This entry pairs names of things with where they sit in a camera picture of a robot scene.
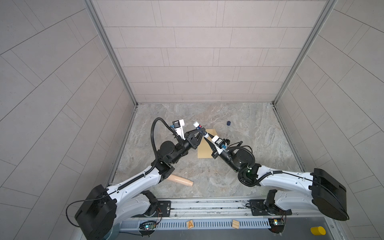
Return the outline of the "blue glue stick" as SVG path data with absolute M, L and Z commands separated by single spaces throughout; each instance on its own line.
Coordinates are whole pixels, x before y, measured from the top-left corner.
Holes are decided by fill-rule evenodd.
M 198 122 L 194 122 L 193 125 L 194 125 L 194 127 L 195 127 L 197 130 L 205 129 L 205 128 L 203 128 Z M 204 137 L 205 137 L 206 139 L 208 139 L 208 138 L 211 137 L 211 135 L 205 130 L 205 131 L 204 131 Z

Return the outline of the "yellow paper envelope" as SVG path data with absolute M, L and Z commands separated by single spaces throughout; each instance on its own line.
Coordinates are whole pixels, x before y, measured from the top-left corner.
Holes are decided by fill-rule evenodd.
M 205 141 L 205 138 L 198 146 L 198 159 L 212 159 L 212 150 L 208 143 Z

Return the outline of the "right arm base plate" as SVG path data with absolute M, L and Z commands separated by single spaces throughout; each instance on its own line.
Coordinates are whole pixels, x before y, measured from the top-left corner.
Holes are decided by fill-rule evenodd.
M 249 200 L 246 207 L 249 208 L 253 216 L 290 216 L 291 210 L 283 210 L 275 204 L 265 204 L 266 200 Z

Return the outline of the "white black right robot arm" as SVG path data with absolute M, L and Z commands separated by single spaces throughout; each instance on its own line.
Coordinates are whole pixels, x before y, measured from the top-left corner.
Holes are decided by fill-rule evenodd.
M 247 187 L 273 187 L 264 205 L 267 209 L 288 211 L 308 209 L 338 221 L 349 220 L 347 190 L 323 169 L 311 173 L 289 172 L 257 164 L 250 147 L 241 142 L 231 144 L 227 139 L 207 134 L 212 157 L 220 157 L 238 174 L 238 180 Z

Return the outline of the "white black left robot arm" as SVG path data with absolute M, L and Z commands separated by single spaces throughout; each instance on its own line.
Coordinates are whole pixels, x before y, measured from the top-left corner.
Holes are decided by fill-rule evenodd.
M 174 171 L 172 165 L 210 136 L 204 128 L 186 132 L 183 137 L 176 135 L 178 143 L 163 142 L 159 149 L 155 149 L 155 160 L 140 174 L 115 186 L 94 187 L 75 214 L 85 238 L 102 240 L 123 220 L 136 215 L 151 215 L 157 198 L 149 188 L 167 179 Z

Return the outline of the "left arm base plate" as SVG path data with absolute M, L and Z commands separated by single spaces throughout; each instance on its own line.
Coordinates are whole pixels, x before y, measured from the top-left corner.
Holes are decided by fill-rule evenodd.
M 149 209 L 141 216 L 147 218 L 159 217 L 160 215 L 163 217 L 169 217 L 171 203 L 171 201 L 157 201 L 156 203 L 151 203 Z

